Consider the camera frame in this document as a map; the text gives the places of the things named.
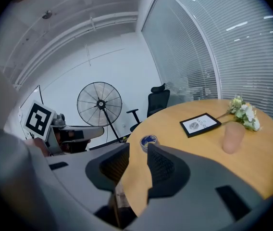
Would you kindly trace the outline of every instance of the wooden tabletop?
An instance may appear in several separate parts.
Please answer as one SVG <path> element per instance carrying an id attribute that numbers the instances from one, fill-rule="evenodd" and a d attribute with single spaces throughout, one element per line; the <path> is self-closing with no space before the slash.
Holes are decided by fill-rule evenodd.
<path id="1" fill-rule="evenodd" d="M 157 136 L 161 145 L 207 157 L 224 165 L 263 198 L 273 195 L 273 120 L 268 115 L 257 110 L 262 130 L 246 130 L 240 149 L 234 154 L 226 154 L 222 150 L 225 126 L 188 138 L 179 124 L 203 113 L 219 117 L 226 112 L 228 103 L 229 100 L 201 100 L 178 104 L 155 113 L 133 131 L 127 141 L 130 143 L 130 158 L 122 184 L 137 216 L 146 208 L 148 189 L 152 187 L 147 154 L 140 146 L 141 138 L 150 134 Z M 233 117 L 227 115 L 219 121 L 229 121 Z"/>

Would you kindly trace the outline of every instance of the framed card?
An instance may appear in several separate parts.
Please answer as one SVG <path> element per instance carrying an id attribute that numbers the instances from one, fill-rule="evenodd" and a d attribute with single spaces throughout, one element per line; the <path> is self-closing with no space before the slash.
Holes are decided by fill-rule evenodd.
<path id="1" fill-rule="evenodd" d="M 188 138 L 208 132 L 221 125 L 217 119 L 211 115 L 204 113 L 196 117 L 180 122 Z"/>
<path id="2" fill-rule="evenodd" d="M 54 114 L 54 110 L 34 100 L 25 118 L 23 127 L 36 137 L 45 141 Z"/>

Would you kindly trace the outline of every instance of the black office chair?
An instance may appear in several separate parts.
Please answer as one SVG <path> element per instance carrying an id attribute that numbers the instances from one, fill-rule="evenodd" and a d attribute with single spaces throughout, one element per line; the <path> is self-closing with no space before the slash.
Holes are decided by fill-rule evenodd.
<path id="1" fill-rule="evenodd" d="M 170 90 L 165 90 L 165 83 L 162 86 L 153 87 L 151 89 L 151 92 L 152 93 L 148 95 L 147 117 L 153 115 L 160 110 L 165 109 L 170 98 Z M 133 132 L 133 130 L 141 123 L 137 117 L 136 111 L 138 111 L 138 109 L 127 111 L 127 114 L 133 114 L 137 122 L 137 124 L 133 125 L 130 128 L 131 132 Z"/>

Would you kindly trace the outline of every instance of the chair seat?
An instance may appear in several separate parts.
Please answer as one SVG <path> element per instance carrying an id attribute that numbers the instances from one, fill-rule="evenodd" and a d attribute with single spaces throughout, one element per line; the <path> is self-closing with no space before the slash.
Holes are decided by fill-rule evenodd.
<path id="1" fill-rule="evenodd" d="M 134 129 L 136 129 L 136 127 L 139 125 L 140 123 L 137 123 L 135 125 L 133 125 L 131 128 L 130 128 L 130 131 L 133 132 Z"/>

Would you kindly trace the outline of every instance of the fan stand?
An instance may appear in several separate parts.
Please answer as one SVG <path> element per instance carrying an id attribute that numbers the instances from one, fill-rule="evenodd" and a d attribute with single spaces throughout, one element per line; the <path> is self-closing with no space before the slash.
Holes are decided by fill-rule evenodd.
<path id="1" fill-rule="evenodd" d="M 107 103 L 107 102 L 108 102 L 108 101 L 98 100 L 98 101 L 97 101 L 97 107 L 98 107 L 100 110 L 103 110 L 103 112 L 104 112 L 104 114 L 105 114 L 105 116 L 106 116 L 106 118 L 107 118 L 107 120 L 108 120 L 108 122 L 109 122 L 109 125 L 110 125 L 110 127 L 112 128 L 112 130 L 113 130 L 113 133 L 115 134 L 115 136 L 116 136 L 118 142 L 120 143 L 121 140 L 120 140 L 119 137 L 117 136 L 117 133 L 115 132 L 115 129 L 114 129 L 114 127 L 112 126 L 112 123 L 111 123 L 111 121 L 110 121 L 110 119 L 109 119 L 109 116 L 108 116 L 108 114 L 107 114 L 107 112 L 106 112 L 106 110 L 105 110 L 105 108 L 106 108 L 106 103 Z"/>

